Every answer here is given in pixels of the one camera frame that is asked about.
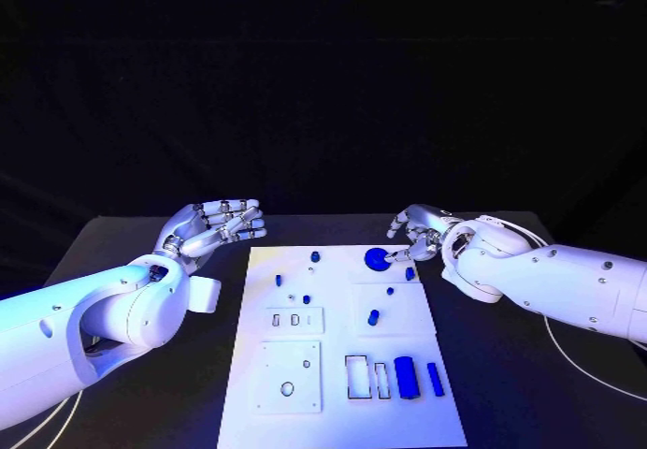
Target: white robotic arm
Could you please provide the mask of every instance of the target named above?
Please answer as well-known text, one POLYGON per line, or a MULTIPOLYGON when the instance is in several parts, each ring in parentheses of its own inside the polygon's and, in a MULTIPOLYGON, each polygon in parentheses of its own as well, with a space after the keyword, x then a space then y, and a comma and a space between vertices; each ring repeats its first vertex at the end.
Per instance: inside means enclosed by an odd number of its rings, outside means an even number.
POLYGON ((429 260, 439 251, 445 279, 469 297, 494 303, 504 295, 530 311, 596 332, 647 341, 647 264, 628 257, 547 242, 491 216, 463 221, 432 206, 411 205, 393 224, 407 223, 414 242, 388 262, 429 260), (531 239, 540 248, 534 249, 531 239))
POLYGON ((227 243, 266 235, 257 200, 189 205, 153 254, 0 301, 0 429, 44 412, 214 312, 220 281, 189 275, 227 243), (97 342, 84 347, 83 331, 97 342))

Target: cable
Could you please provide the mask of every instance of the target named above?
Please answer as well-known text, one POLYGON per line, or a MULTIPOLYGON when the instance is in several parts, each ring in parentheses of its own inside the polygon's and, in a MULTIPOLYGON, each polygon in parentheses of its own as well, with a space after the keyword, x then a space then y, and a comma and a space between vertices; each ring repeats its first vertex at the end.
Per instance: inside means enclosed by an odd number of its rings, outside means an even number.
POLYGON ((550 318, 548 318, 548 316, 545 315, 544 316, 544 321, 547 322, 547 329, 548 329, 548 331, 550 331, 550 335, 551 335, 551 339, 554 340, 554 343, 555 343, 555 346, 557 346, 557 349, 560 350, 560 352, 563 353, 563 355, 564 355, 564 358, 567 358, 567 360, 571 362, 571 364, 597 381, 597 382, 600 382, 603 385, 606 385, 606 386, 609 386, 610 388, 613 388, 616 391, 619 391, 620 393, 623 393, 625 395, 628 395, 628 396, 632 396, 633 398, 636 398, 636 399, 640 399, 640 400, 647 400, 647 398, 645 398, 643 396, 639 396, 639 395, 636 395, 635 393, 630 393, 629 391, 625 391, 625 390, 622 390, 617 386, 613 386, 612 384, 607 384, 604 381, 602 381, 593 374, 590 374, 586 370, 584 370, 584 368, 581 368, 580 367, 580 365, 577 365, 577 363, 571 360, 571 358, 567 356, 567 353, 564 352, 564 349, 563 349, 563 347, 560 346, 560 343, 557 342, 557 339, 555 339, 555 335, 554 335, 554 332, 551 331, 551 325, 550 325, 550 318))
MULTIPOLYGON (((550 246, 550 244, 547 243, 547 241, 535 235, 534 232, 531 232, 528 229, 525 229, 522 226, 517 225, 515 223, 506 222, 505 220, 499 220, 505 225, 514 227, 515 229, 518 229, 519 231, 522 231, 527 236, 530 236, 534 240, 535 243, 540 244, 540 246, 550 246)), ((580 369, 581 372, 584 372, 584 374, 587 374, 597 382, 600 382, 603 385, 609 386, 610 388, 613 388, 617 392, 623 393, 628 396, 632 396, 636 399, 645 400, 647 401, 647 398, 645 398, 643 396, 636 395, 635 393, 630 393, 629 391, 625 391, 623 389, 620 389, 617 386, 613 386, 612 384, 607 384, 604 381, 602 381, 589 371, 584 370, 584 368, 580 367, 580 365, 577 365, 577 363, 573 361, 573 359, 570 358, 570 356, 567 355, 567 353, 564 352, 563 347, 560 346, 560 343, 557 342, 555 339, 555 335, 554 335, 554 331, 551 330, 551 324, 550 324, 550 317, 547 315, 544 315, 544 321, 547 323, 547 330, 550 331, 550 335, 551 335, 551 340, 554 340, 554 344, 555 347, 560 351, 560 353, 564 355, 564 358, 567 358, 567 360, 570 361, 570 363, 577 367, 577 369, 580 369)), ((640 347, 642 349, 645 349, 647 351, 647 347, 643 346, 638 341, 630 340, 630 342, 640 347)))
POLYGON ((54 440, 51 442, 51 445, 48 446, 48 449, 53 449, 54 444, 57 443, 58 439, 61 438, 61 435, 64 434, 64 430, 66 427, 68 427, 68 424, 73 421, 73 416, 74 416, 74 412, 77 411, 77 406, 79 406, 79 401, 81 400, 81 395, 84 394, 84 390, 81 390, 79 392, 79 396, 77 396, 77 402, 74 403, 74 407, 73 407, 73 411, 71 411, 71 415, 68 416, 68 419, 66 421, 64 427, 61 428, 61 430, 57 433, 57 436, 54 437, 54 440))
POLYGON ((57 416, 58 412, 64 408, 70 398, 67 398, 60 404, 51 415, 45 418, 45 421, 38 425, 37 429, 25 436, 25 438, 11 447, 11 449, 17 449, 25 441, 35 435, 35 433, 45 427, 45 425, 51 422, 53 418, 57 416))

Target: black tablecloth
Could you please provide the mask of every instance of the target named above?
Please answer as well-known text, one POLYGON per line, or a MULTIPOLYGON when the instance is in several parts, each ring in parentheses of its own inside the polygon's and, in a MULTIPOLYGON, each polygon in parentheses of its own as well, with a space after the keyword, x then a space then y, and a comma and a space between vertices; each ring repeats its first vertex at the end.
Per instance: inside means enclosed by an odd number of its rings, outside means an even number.
MULTIPOLYGON (((550 238, 532 213, 492 214, 550 238)), ((90 221, 48 284, 126 265, 149 253, 166 220, 90 221)), ((404 236, 387 239, 391 220, 387 214, 267 216, 266 238, 218 249, 198 272, 223 281, 217 312, 189 312, 169 344, 86 390, 55 447, 217 447, 250 247, 407 243, 404 236)), ((440 258, 419 264, 470 447, 647 447, 647 402, 573 367, 554 347, 543 316, 506 299, 492 305, 468 298, 442 279, 442 269, 440 258)), ((626 340, 560 323, 554 331, 577 362, 647 396, 640 350, 626 340)), ((47 447, 73 403, 25 448, 47 447)), ((11 447, 47 415, 2 431, 0 447, 11 447)))

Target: rectangular hole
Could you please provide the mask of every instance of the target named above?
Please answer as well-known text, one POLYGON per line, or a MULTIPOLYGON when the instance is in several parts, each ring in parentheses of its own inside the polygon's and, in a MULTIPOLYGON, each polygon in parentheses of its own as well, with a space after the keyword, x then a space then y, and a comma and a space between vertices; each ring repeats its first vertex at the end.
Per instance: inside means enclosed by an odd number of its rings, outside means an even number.
POLYGON ((375 364, 375 379, 378 385, 378 398, 391 399, 391 390, 388 388, 387 364, 375 364))
POLYGON ((347 356, 348 398, 371 399, 368 359, 365 355, 347 356))

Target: blue circular disc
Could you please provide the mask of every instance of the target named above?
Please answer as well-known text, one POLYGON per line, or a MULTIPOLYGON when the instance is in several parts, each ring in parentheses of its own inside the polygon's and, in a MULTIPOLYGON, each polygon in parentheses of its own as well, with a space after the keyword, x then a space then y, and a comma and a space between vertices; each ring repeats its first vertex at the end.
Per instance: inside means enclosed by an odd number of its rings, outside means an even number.
POLYGON ((375 271, 385 271, 391 267, 391 264, 385 260, 387 255, 388 252, 383 248, 371 248, 367 251, 365 256, 367 266, 371 269, 375 269, 375 271))

